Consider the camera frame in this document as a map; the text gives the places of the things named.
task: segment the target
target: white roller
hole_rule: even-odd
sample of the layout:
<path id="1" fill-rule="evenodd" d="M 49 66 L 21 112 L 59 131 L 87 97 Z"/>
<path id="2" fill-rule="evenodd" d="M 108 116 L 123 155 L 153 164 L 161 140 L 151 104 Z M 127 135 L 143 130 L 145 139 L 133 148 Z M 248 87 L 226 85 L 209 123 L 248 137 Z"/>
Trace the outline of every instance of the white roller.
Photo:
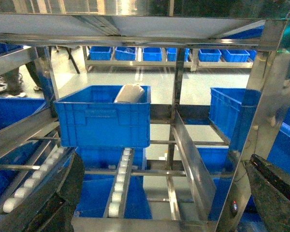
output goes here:
<path id="1" fill-rule="evenodd" d="M 46 160 L 45 163 L 46 163 L 46 164 L 50 164 L 50 165 L 54 165 L 55 162 L 56 162 L 56 159 L 54 159 L 54 158 L 49 158 L 49 159 Z"/>
<path id="2" fill-rule="evenodd" d="M 128 161 L 126 161 L 126 160 L 123 160 L 120 162 L 121 167 L 127 167 L 127 165 L 128 165 Z"/>
<path id="3" fill-rule="evenodd" d="M 119 215 L 119 203 L 111 202 L 108 208 L 108 217 L 117 218 Z"/>
<path id="4" fill-rule="evenodd" d="M 125 181 L 125 175 L 123 175 L 123 174 L 118 174 L 117 175 L 117 179 L 116 179 L 116 181 L 117 182 L 124 182 Z"/>
<path id="5" fill-rule="evenodd" d="M 121 160 L 128 161 L 129 160 L 129 156 L 122 156 Z"/>
<path id="6" fill-rule="evenodd" d="M 115 192 L 122 192 L 124 190 L 124 183 L 122 182 L 115 183 L 114 190 Z"/>
<path id="7" fill-rule="evenodd" d="M 21 198 L 9 198 L 5 201 L 3 205 L 3 211 L 5 213 L 10 213 L 13 209 L 18 207 L 22 203 L 23 199 Z"/>
<path id="8" fill-rule="evenodd" d="M 42 164 L 40 166 L 39 171 L 43 171 L 43 172 L 48 172 L 52 169 L 52 165 L 51 164 Z"/>
<path id="9" fill-rule="evenodd" d="M 32 174 L 32 178 L 33 179 L 43 179 L 45 176 L 46 176 L 46 172 L 44 171 L 35 171 L 33 174 Z"/>
<path id="10" fill-rule="evenodd" d="M 128 155 L 130 155 L 130 151 L 124 150 L 124 156 L 128 156 Z"/>
<path id="11" fill-rule="evenodd" d="M 25 188 L 34 188 L 39 184 L 39 179 L 29 178 L 25 181 L 24 187 Z"/>
<path id="12" fill-rule="evenodd" d="M 31 193 L 31 188 L 20 187 L 18 190 L 15 191 L 14 197 L 15 198 L 26 198 Z"/>
<path id="13" fill-rule="evenodd" d="M 122 192 L 113 192 L 112 194 L 112 202 L 120 202 L 121 201 Z"/>
<path id="14" fill-rule="evenodd" d="M 126 174 L 127 167 L 120 167 L 118 168 L 118 174 Z"/>

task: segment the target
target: reflective metal surface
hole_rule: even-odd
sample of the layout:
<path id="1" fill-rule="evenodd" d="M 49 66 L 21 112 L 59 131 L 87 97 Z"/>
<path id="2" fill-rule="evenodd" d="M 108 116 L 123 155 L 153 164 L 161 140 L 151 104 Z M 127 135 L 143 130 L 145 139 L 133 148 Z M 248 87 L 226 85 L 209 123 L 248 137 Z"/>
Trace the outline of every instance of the reflective metal surface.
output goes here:
<path id="1" fill-rule="evenodd" d="M 34 135 L 47 135 L 58 126 L 57 123 L 47 127 L 54 121 L 56 118 L 51 117 L 50 109 L 47 108 L 0 130 L 0 158 Z"/>
<path id="2" fill-rule="evenodd" d="M 197 206 L 197 219 L 207 220 L 215 195 L 215 184 L 177 111 L 175 125 L 171 127 L 187 175 L 191 194 Z"/>
<path id="3" fill-rule="evenodd" d="M 264 39 L 269 39 L 273 35 L 271 39 L 276 40 L 277 45 L 280 42 L 280 45 L 278 51 L 269 53 L 266 60 L 257 61 L 260 66 L 256 70 L 260 72 L 255 72 L 254 65 L 248 81 L 241 112 L 245 106 L 249 106 L 251 98 L 248 100 L 248 94 L 252 91 L 259 93 L 259 96 L 256 94 L 254 99 L 257 109 L 254 115 L 248 114 L 246 117 L 239 116 L 238 118 L 236 130 L 244 121 L 249 123 L 252 120 L 252 123 L 246 140 L 236 140 L 238 134 L 236 130 L 234 131 L 229 151 L 229 157 L 233 158 L 234 176 L 230 188 L 227 188 L 229 192 L 216 231 L 236 229 L 251 195 L 244 161 L 249 160 L 252 154 L 267 158 L 290 105 L 290 22 L 287 24 L 281 41 L 280 37 L 275 35 L 279 35 L 279 32 L 284 30 L 283 22 L 269 22 L 265 24 L 265 27 L 262 35 Z M 265 57 L 264 53 L 258 53 L 256 60 Z M 237 201 L 238 205 L 236 216 L 233 216 L 230 211 L 230 203 L 233 201 Z"/>
<path id="4" fill-rule="evenodd" d="M 0 0 L 0 13 L 285 18 L 290 0 Z"/>
<path id="5" fill-rule="evenodd" d="M 73 217 L 75 232 L 208 232 L 206 222 Z"/>

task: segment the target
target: crate handle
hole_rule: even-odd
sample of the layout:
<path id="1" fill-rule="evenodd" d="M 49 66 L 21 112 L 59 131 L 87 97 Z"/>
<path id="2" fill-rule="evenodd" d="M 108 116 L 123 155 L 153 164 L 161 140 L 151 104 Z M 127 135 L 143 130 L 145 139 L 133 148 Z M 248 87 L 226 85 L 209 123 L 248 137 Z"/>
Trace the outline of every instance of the crate handle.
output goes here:
<path id="1" fill-rule="evenodd" d="M 85 110 L 85 117 L 117 117 L 117 111 L 112 110 Z"/>

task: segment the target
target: person's leg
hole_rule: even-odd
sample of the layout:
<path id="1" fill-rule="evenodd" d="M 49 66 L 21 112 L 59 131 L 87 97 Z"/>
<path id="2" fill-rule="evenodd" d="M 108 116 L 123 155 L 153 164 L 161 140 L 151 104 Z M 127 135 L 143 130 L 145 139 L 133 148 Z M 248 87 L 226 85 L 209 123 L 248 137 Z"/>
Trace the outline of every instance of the person's leg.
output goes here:
<path id="1" fill-rule="evenodd" d="M 29 72 L 31 78 L 33 79 L 34 83 L 37 85 L 37 87 L 39 89 L 42 89 L 42 85 L 41 85 L 39 76 L 37 74 L 37 69 L 35 67 L 34 61 L 27 63 L 26 67 L 27 67 L 28 72 Z"/>
<path id="2" fill-rule="evenodd" d="M 22 86 L 19 83 L 19 68 L 13 69 L 2 75 L 6 84 L 8 85 L 7 91 L 11 95 L 19 95 L 23 92 Z"/>

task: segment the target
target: gray floor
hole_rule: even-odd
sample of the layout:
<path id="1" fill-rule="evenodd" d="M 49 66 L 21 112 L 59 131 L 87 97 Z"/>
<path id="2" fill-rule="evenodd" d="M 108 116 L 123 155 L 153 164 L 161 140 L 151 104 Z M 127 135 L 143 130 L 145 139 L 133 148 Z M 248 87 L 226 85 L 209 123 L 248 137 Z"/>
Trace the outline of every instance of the gray floor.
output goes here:
<path id="1" fill-rule="evenodd" d="M 52 52 L 52 65 L 54 69 L 59 96 L 75 92 L 89 85 L 123 85 L 140 84 L 151 86 L 152 103 L 170 104 L 172 101 L 174 70 L 164 68 L 94 68 L 87 73 L 84 66 L 82 49 L 73 50 L 76 63 L 81 74 L 76 74 L 72 62 L 68 60 L 65 50 Z M 42 98 L 42 92 L 33 90 L 34 82 L 29 76 L 25 66 L 20 68 L 23 74 L 23 89 L 31 98 Z M 211 87 L 237 87 L 245 88 L 250 70 L 232 69 L 201 69 L 197 72 L 184 73 L 181 104 L 210 104 Z M 152 140 L 168 140 L 169 125 L 151 125 Z M 209 126 L 188 125 L 187 129 L 194 141 L 221 141 Z M 166 145 L 151 145 L 146 148 L 146 157 L 151 160 L 164 158 Z M 175 151 L 176 160 L 180 160 L 178 151 Z M 191 193 L 185 177 L 174 178 L 174 185 L 178 198 L 191 199 Z M 168 198 L 165 177 L 145 177 L 144 188 L 148 198 Z M 182 219 L 194 220 L 195 208 L 192 203 L 181 203 Z M 168 203 L 150 203 L 154 219 L 171 219 Z"/>

